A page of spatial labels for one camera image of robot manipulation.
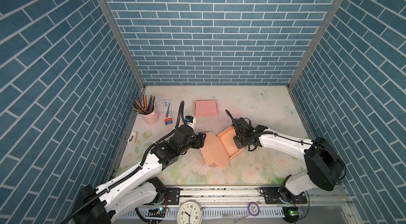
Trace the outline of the tan cardboard box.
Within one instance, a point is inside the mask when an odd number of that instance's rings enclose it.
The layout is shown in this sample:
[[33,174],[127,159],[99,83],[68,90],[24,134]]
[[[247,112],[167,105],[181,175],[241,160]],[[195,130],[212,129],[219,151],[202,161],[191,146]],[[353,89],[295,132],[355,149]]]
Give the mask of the tan cardboard box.
[[229,161],[242,154],[245,149],[238,149],[234,137],[235,129],[230,126],[218,135],[207,132],[204,146],[200,149],[206,164],[211,168],[224,169]]

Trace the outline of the pink cardboard box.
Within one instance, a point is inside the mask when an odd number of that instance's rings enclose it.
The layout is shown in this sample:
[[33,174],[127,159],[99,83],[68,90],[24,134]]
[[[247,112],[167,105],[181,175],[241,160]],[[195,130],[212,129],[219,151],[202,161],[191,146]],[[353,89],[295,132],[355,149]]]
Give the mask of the pink cardboard box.
[[217,100],[196,100],[195,115],[196,117],[217,116]]

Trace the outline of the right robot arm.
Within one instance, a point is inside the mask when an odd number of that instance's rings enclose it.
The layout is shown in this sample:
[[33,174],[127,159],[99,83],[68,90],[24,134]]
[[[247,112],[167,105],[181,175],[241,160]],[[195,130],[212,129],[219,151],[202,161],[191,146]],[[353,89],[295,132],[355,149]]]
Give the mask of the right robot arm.
[[236,132],[233,140],[238,149],[247,147],[252,152],[258,147],[270,148],[305,163],[303,171],[288,175],[279,186],[278,195],[284,203],[292,203],[298,195],[312,189],[333,191],[336,183],[346,174],[344,161],[324,138],[295,138],[266,126],[253,127],[247,118],[231,120]]

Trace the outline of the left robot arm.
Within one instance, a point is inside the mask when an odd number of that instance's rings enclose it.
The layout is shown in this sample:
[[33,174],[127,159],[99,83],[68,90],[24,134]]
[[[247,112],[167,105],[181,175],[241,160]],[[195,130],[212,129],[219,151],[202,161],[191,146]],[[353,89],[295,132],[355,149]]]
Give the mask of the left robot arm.
[[73,212],[62,223],[111,224],[132,209],[161,202],[166,187],[156,175],[189,149],[204,147],[205,139],[205,133],[195,134],[189,125],[175,128],[152,143],[136,166],[96,188],[83,188]]

